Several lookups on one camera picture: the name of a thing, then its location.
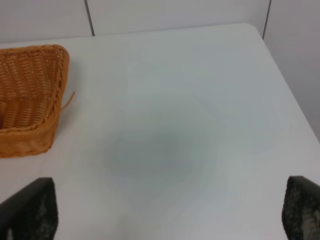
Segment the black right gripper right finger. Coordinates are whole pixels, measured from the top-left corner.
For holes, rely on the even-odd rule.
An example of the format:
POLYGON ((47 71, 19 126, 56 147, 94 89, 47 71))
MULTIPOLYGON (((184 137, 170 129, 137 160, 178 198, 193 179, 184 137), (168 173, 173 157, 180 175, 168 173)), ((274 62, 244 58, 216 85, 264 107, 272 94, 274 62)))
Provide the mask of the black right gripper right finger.
POLYGON ((290 176, 286 184, 281 220, 287 239, 318 240, 320 186, 303 176, 290 176))

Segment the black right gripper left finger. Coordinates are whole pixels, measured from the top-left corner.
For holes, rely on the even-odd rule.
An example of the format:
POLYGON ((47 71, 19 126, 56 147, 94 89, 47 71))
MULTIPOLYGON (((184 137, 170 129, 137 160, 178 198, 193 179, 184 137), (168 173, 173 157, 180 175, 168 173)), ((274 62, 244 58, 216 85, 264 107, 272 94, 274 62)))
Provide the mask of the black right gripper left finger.
POLYGON ((59 224, 55 183, 40 177, 0 204, 2 240, 53 240, 59 224))

